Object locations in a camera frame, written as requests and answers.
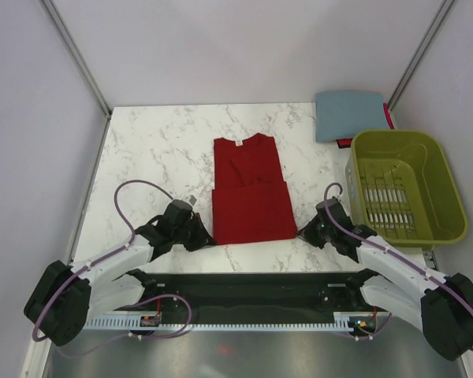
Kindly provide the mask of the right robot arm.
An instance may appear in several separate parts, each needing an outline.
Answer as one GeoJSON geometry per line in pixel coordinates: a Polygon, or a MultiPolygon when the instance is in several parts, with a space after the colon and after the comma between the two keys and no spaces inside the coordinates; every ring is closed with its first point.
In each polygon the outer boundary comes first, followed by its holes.
{"type": "Polygon", "coordinates": [[[454,361],[473,351],[473,283],[461,273],[448,276],[413,262],[365,224],[354,225],[336,198],[320,202],[301,239],[335,250],[364,269],[345,290],[357,310],[375,306],[422,332],[443,358],[454,361]]]}

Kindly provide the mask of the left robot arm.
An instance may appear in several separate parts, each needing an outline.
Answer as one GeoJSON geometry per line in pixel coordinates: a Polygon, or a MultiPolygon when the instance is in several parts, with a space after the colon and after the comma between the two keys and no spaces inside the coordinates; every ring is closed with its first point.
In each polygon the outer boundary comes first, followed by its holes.
{"type": "Polygon", "coordinates": [[[132,230],[129,239],[92,259],[67,265],[49,264],[24,307],[34,324],[36,342],[49,339],[61,347],[85,324],[104,313],[136,305],[150,309],[157,291],[140,266],[171,251],[175,245],[192,252],[216,245],[192,206],[174,199],[163,214],[132,230]]]}

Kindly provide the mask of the red t-shirt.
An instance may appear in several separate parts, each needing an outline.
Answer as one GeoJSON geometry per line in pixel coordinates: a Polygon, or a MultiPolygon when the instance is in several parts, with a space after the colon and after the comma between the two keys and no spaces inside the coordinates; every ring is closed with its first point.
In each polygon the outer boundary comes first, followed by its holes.
{"type": "Polygon", "coordinates": [[[214,140],[214,238],[221,245],[293,239],[289,189],[275,139],[214,140]]]}

